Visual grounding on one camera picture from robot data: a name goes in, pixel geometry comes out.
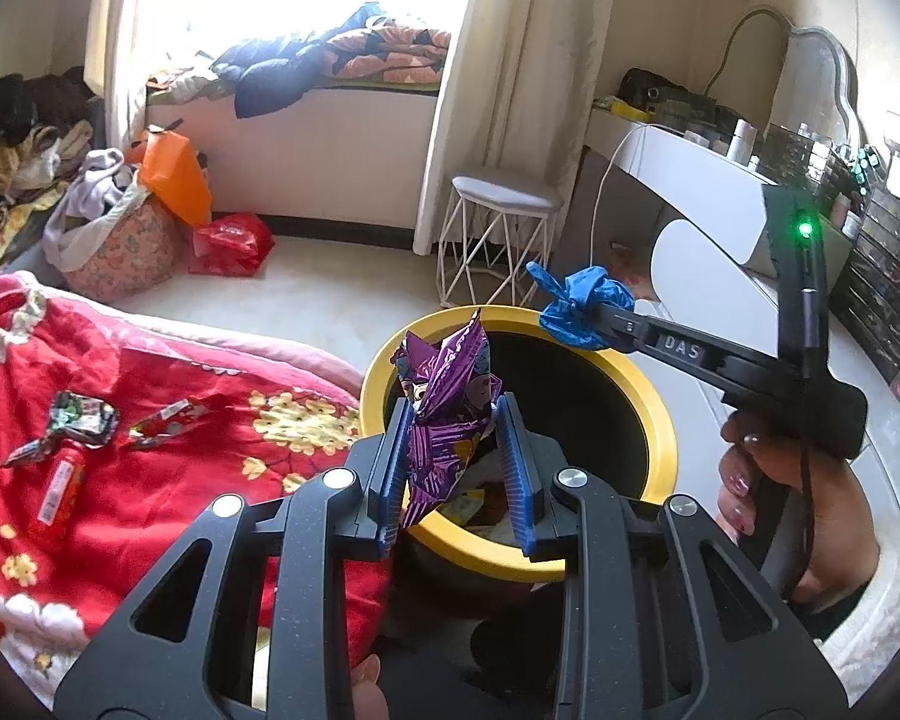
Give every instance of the white cable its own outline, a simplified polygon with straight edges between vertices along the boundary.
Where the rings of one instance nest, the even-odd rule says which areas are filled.
[[[607,175],[610,175],[610,171],[613,169],[613,164],[617,161],[617,154],[620,153],[620,149],[624,148],[624,143],[626,143],[626,139],[629,138],[634,132],[640,132],[641,130],[646,129],[647,127],[656,127],[657,129],[662,129],[666,132],[673,132],[674,134],[679,135],[676,129],[672,127],[665,127],[663,124],[637,124],[634,129],[631,129],[630,132],[624,135],[622,141],[620,141],[619,145],[613,151],[613,156],[610,157],[610,165],[607,165],[607,170],[604,172],[604,177],[600,179],[600,186],[597,187],[597,201],[593,204],[593,220],[590,222],[590,265],[593,266],[593,237],[594,232],[597,229],[597,211],[600,210],[600,198],[604,193],[604,184],[607,181]]]
[[[617,154],[620,153],[621,148],[624,148],[624,143],[626,143],[626,139],[629,138],[629,136],[631,136],[632,134],[634,134],[634,132],[640,132],[641,130],[646,129],[647,127],[655,127],[656,129],[662,129],[664,132],[669,132],[671,135],[677,135],[677,137],[680,137],[680,138],[683,137],[683,133],[680,132],[679,129],[673,129],[672,127],[666,127],[665,124],[637,124],[636,127],[634,127],[634,129],[631,129],[630,132],[626,133],[626,135],[624,135],[623,140],[620,141],[620,143],[618,143],[617,148],[615,148],[615,150],[613,151],[613,156],[610,157],[610,165],[607,165],[607,170],[604,172],[604,177],[602,177],[600,179],[600,186],[597,187],[597,201],[593,204],[593,218],[590,221],[590,264],[591,264],[591,266],[593,266],[593,239],[594,239],[595,231],[597,229],[597,211],[600,210],[600,198],[602,197],[602,194],[604,193],[604,183],[605,183],[605,181],[607,181],[607,175],[610,175],[610,170],[612,169],[613,165],[617,161]],[[728,160],[726,157],[724,157],[724,159],[725,159],[725,161],[727,161],[727,164],[730,164],[733,167],[736,167],[737,170],[744,170],[744,172],[749,172],[750,175],[755,175],[754,171],[751,170],[746,165],[738,165],[736,162],[733,162],[732,160]]]

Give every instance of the orange plastic bag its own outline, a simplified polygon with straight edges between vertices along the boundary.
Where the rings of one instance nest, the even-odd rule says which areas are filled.
[[[210,190],[190,139],[176,132],[149,132],[140,182],[191,227],[210,220]]]

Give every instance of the yellow flower pattern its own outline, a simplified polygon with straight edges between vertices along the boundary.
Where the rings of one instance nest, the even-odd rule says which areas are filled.
[[[264,461],[257,460],[257,458],[245,458],[244,459],[244,468],[241,473],[244,474],[247,479],[253,481],[254,479],[259,479],[264,475],[266,471],[266,465]]]
[[[8,580],[16,580],[21,587],[36,584],[36,563],[30,555],[10,555],[0,570]]]
[[[37,653],[34,655],[34,668],[44,677],[50,678],[50,668],[53,666],[53,655],[50,653]]]
[[[300,485],[306,481],[306,477],[300,476],[298,473],[288,473],[281,480],[284,494],[289,495],[290,493],[296,493],[296,491],[300,489]]]
[[[257,433],[292,452],[313,455],[320,449],[325,455],[335,455],[357,440],[359,423],[355,409],[340,409],[298,389],[272,397],[253,391],[250,407],[259,410],[259,418],[253,420]]]

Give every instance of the candy wrapper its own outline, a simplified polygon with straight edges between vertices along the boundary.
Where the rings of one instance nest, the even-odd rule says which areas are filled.
[[[159,446],[166,440],[197,427],[204,416],[225,408],[226,396],[219,394],[203,399],[187,397],[170,403],[130,427],[130,445],[138,449]]]
[[[1,467],[15,469],[45,461],[58,450],[64,439],[91,449],[105,446],[113,437],[119,420],[117,410],[106,401],[75,392],[58,392],[50,404],[50,418],[44,435],[15,449]]]
[[[408,333],[391,362],[415,415],[410,426],[410,504],[403,525],[420,522],[450,496],[493,430],[501,382],[490,373],[490,342],[477,310],[439,348]]]

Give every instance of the black cable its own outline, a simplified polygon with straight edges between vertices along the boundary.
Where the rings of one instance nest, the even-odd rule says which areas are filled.
[[[713,74],[712,79],[706,85],[706,89],[703,90],[704,95],[709,95],[710,90],[713,88],[713,85],[720,79],[722,72],[727,66],[727,60],[730,60],[730,49],[733,47],[733,40],[737,36],[737,32],[743,27],[743,25],[748,22],[750,19],[753,19],[757,16],[770,16],[773,20],[775,20],[780,26],[781,31],[785,35],[790,34],[790,30],[793,28],[792,23],[787,19],[785,15],[783,15],[778,9],[770,7],[768,5],[762,5],[761,7],[757,7],[754,10],[749,11],[746,15],[744,15],[737,25],[733,28],[733,31],[730,33],[730,37],[727,38],[727,45],[724,48],[724,58],[720,61],[720,67],[717,68],[717,71]]]
[[[804,354],[809,356],[812,352],[807,349],[804,350]],[[811,370],[812,365],[804,365],[804,378],[800,387],[800,411],[802,412],[802,425],[800,425],[800,487],[803,494],[803,554],[800,556],[799,566],[797,567],[799,570],[794,571],[796,575],[794,577],[794,585],[802,579],[810,567],[815,531],[813,483],[810,478],[810,443],[807,440],[807,436],[810,433],[811,418],[809,408],[810,379],[807,374]]]

